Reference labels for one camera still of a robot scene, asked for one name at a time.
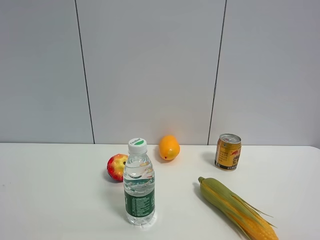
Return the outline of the gold energy drink can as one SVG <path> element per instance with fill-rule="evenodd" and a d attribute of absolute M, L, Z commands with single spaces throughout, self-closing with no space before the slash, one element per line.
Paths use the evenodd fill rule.
<path fill-rule="evenodd" d="M 242 139 L 232 133 L 223 133 L 219 136 L 214 164 L 224 171 L 233 171 L 237 168 L 242 148 Z"/>

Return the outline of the orange toy mango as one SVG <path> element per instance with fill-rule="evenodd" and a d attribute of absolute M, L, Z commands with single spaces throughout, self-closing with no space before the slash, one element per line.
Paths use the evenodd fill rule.
<path fill-rule="evenodd" d="M 174 160 L 180 153 L 180 145 L 173 135 L 164 136 L 158 144 L 159 155 L 163 160 Z"/>

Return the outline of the clear plastic water bottle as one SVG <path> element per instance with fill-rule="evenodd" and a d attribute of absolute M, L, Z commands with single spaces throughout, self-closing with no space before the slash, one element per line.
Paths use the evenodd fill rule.
<path fill-rule="evenodd" d="M 123 171 L 124 199 L 128 221 L 136 226 L 150 222 L 155 213 L 155 171 L 147 152 L 145 139 L 129 140 Z"/>

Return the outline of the toy corn cob with husk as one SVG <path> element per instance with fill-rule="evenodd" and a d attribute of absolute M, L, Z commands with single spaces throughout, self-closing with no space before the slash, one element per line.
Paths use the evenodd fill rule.
<path fill-rule="evenodd" d="M 277 240 L 275 226 L 253 207 L 215 178 L 198 178 L 202 196 L 218 208 L 250 240 Z"/>

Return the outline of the red yellow toy apple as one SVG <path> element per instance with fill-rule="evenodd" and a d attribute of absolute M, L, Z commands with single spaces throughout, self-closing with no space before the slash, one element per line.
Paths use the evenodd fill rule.
<path fill-rule="evenodd" d="M 126 154 L 116 154 L 107 162 L 106 169 L 109 176 L 117 181 L 122 182 L 124 179 L 124 169 L 129 156 Z"/>

